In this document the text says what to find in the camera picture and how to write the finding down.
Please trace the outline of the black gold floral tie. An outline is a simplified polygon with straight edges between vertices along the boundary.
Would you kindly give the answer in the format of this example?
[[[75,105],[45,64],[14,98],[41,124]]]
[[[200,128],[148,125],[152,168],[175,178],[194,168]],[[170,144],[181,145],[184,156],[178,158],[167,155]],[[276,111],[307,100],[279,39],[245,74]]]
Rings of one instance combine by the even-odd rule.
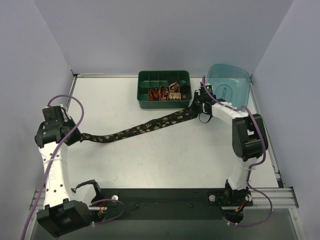
[[[187,117],[188,108],[189,107],[113,134],[93,135],[89,133],[82,133],[82,140],[80,140],[80,142],[90,141],[94,143],[108,144],[183,123],[191,120]]]

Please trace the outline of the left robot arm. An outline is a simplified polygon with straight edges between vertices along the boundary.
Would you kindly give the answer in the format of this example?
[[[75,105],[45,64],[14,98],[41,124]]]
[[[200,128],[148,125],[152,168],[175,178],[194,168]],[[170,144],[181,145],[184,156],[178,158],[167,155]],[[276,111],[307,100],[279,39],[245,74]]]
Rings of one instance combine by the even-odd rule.
[[[35,142],[41,154],[45,174],[43,210],[36,214],[37,222],[53,237],[101,222],[104,213],[90,211],[89,206],[103,198],[94,180],[71,188],[67,166],[68,147],[82,140],[76,123],[63,105],[42,110],[44,122],[39,126]]]

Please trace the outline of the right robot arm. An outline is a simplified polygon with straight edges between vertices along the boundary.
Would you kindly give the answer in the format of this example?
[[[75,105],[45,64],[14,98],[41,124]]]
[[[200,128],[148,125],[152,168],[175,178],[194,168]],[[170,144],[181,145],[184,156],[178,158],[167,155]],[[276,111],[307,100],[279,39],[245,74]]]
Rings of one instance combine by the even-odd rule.
[[[194,92],[193,112],[217,118],[231,127],[231,145],[236,156],[231,175],[225,182],[226,198],[245,198],[254,167],[266,160],[269,147],[262,116],[252,114],[247,108],[243,112],[229,102],[216,99],[207,86]]]

